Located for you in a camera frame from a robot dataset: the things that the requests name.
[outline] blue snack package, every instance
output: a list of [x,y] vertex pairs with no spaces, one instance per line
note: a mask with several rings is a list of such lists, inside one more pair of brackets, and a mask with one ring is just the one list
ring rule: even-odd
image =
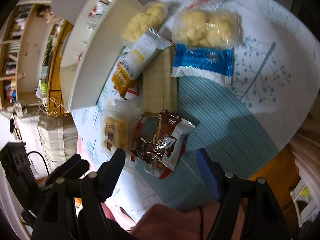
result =
[[209,49],[176,45],[171,76],[208,78],[228,87],[233,73],[232,49]]

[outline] teal striped tablecloth section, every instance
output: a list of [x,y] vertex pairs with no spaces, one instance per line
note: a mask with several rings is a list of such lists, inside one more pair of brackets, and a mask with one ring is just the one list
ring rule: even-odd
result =
[[[264,128],[227,88],[208,79],[179,78],[178,114],[197,124],[186,138],[186,151],[174,172],[157,179],[136,168],[159,197],[170,207],[184,211],[210,201],[196,166],[195,153],[205,148],[226,171],[248,178],[270,161],[279,150]],[[142,134],[151,135],[157,118],[149,118]]]

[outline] round table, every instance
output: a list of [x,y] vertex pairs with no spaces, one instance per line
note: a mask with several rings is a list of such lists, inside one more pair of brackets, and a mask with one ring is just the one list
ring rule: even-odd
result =
[[[114,196],[134,220],[153,203],[188,210],[210,200],[195,164],[199,148],[204,147],[225,170],[243,178],[252,175],[290,141],[319,91],[319,42],[287,9],[274,0],[220,0],[200,9],[219,8],[241,18],[243,38],[234,50],[233,81],[223,88],[202,78],[179,78],[178,113],[198,126],[168,178],[152,177],[139,161],[136,170],[120,176]],[[165,24],[169,30],[172,18]],[[100,143],[99,116],[97,107],[73,112],[96,168],[109,159]],[[154,125],[150,121],[145,132],[152,134]]]

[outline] black string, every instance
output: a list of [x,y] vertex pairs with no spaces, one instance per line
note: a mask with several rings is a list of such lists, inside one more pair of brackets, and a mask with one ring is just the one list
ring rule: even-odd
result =
[[200,221],[200,240],[203,240],[203,213],[202,213],[202,208],[199,207],[199,211],[200,211],[200,217],[201,217],[201,221]]
[[47,167],[47,163],[45,163],[45,160],[44,160],[43,156],[41,155],[41,153],[36,152],[36,151],[32,151],[32,152],[29,152],[29,153],[27,154],[27,156],[29,156],[30,153],[37,153],[37,154],[39,154],[39,155],[41,156],[41,158],[42,158],[42,160],[43,160],[43,162],[44,162],[45,168],[46,168],[46,170],[47,170],[47,173],[48,173],[48,175],[49,175],[49,170],[48,170],[48,167]]

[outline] white box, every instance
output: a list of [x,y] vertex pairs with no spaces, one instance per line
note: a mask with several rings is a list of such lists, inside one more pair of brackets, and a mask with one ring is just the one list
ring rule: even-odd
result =
[[[60,65],[60,84],[68,113],[96,105],[124,46],[122,31],[134,15],[143,11],[143,5],[137,0],[109,1],[112,3],[95,30],[88,29],[87,22],[97,0],[87,1],[65,46]],[[77,55],[83,51],[78,62]]]

